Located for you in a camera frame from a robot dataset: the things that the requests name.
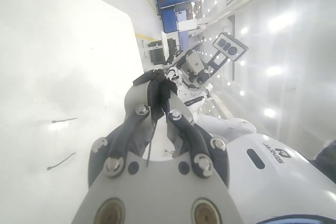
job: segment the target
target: jarvis logo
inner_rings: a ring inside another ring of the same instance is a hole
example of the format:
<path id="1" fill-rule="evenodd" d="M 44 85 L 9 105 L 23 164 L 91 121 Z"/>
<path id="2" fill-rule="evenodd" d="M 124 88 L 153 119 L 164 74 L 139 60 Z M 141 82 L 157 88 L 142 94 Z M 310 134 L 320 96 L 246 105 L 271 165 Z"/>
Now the jarvis logo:
<path id="1" fill-rule="evenodd" d="M 290 158 L 291 156 L 285 151 L 285 150 L 282 150 L 282 149 L 275 149 L 275 151 L 278 151 L 278 154 L 284 158 Z"/>
<path id="2" fill-rule="evenodd" d="M 274 156 L 274 158 L 278 161 L 278 163 L 280 164 L 283 164 L 284 161 L 279 157 L 282 156 L 283 158 L 290 158 L 291 156 L 285 151 L 285 150 L 282 150 L 282 149 L 272 149 L 272 147 L 270 147 L 269 145 L 265 144 L 265 147 L 270 150 L 270 152 L 272 153 L 272 155 Z"/>

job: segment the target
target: black slot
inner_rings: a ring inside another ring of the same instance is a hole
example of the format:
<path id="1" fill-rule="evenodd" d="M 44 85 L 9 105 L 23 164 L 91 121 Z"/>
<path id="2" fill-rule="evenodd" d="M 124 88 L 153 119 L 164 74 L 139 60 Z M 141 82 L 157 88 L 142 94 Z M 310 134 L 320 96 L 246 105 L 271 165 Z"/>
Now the black slot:
<path id="1" fill-rule="evenodd" d="M 247 154 L 249 155 L 250 159 L 253 161 L 254 165 L 257 168 L 259 168 L 259 169 L 264 169 L 265 168 L 264 162 L 261 160 L 261 158 L 259 158 L 259 156 L 257 155 L 257 153 L 253 149 L 248 149 Z"/>
<path id="2" fill-rule="evenodd" d="M 227 51 L 230 47 L 231 47 L 231 44 L 230 44 L 230 43 L 227 43 L 227 44 L 223 47 L 223 50 L 224 50 L 224 51 Z"/>

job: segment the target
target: camera lens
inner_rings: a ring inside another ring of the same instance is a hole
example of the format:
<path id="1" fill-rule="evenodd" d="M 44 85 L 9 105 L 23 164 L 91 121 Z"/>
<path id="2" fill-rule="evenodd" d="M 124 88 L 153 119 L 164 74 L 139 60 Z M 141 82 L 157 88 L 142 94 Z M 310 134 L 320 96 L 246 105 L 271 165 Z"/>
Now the camera lens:
<path id="1" fill-rule="evenodd" d="M 237 53 L 237 51 L 238 50 L 237 50 L 236 47 L 231 47 L 231 48 L 229 48 L 228 53 L 229 53 L 230 56 L 233 56 Z"/>
<path id="2" fill-rule="evenodd" d="M 223 47 L 223 50 L 224 50 L 224 51 L 227 51 L 228 48 L 230 48 L 230 47 L 231 47 L 231 44 L 228 43 L 228 44 L 226 44 L 226 45 Z"/>
<path id="3" fill-rule="evenodd" d="M 220 46 L 220 47 L 224 47 L 224 45 L 226 44 L 227 42 L 223 39 L 223 38 L 221 38 L 219 41 L 218 41 L 218 46 Z"/>

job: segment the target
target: robotic arm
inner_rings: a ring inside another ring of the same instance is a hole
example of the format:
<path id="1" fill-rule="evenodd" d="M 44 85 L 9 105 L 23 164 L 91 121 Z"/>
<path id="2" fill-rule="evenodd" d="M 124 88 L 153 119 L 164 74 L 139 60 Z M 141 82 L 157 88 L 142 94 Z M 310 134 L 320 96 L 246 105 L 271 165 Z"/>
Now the robotic arm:
<path id="1" fill-rule="evenodd" d="M 207 63 L 214 72 L 247 50 L 228 34 L 220 34 L 213 45 L 226 54 L 219 65 Z M 206 72 L 193 50 L 174 65 L 185 82 L 201 86 L 207 79 L 200 73 Z M 301 154 L 255 133 L 253 125 L 253 133 L 225 145 L 220 136 L 209 134 L 220 135 L 223 129 L 210 118 L 195 123 L 177 91 L 162 70 L 133 82 L 125 97 L 124 122 L 92 145 L 89 191 L 73 224 L 336 223 L 336 185 Z M 151 140 L 161 118 L 175 156 L 153 162 Z M 229 132 L 251 129 L 242 119 L 226 124 Z"/>
<path id="2" fill-rule="evenodd" d="M 197 128 L 186 105 L 156 78 L 152 72 L 132 86 L 125 121 L 92 145 L 89 192 L 72 223 L 242 224 L 226 187 L 225 144 Z M 142 156 L 163 113 L 178 157 L 149 162 Z"/>

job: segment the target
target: white table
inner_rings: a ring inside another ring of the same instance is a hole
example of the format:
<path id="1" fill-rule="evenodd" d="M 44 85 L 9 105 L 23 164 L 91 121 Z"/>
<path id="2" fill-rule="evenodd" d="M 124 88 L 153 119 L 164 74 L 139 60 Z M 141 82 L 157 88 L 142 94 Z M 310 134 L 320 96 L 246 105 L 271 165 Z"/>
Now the white table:
<path id="1" fill-rule="evenodd" d="M 101 0 L 0 7 L 1 220 L 71 223 L 91 145 L 123 122 L 125 94 L 143 73 L 131 19 Z"/>

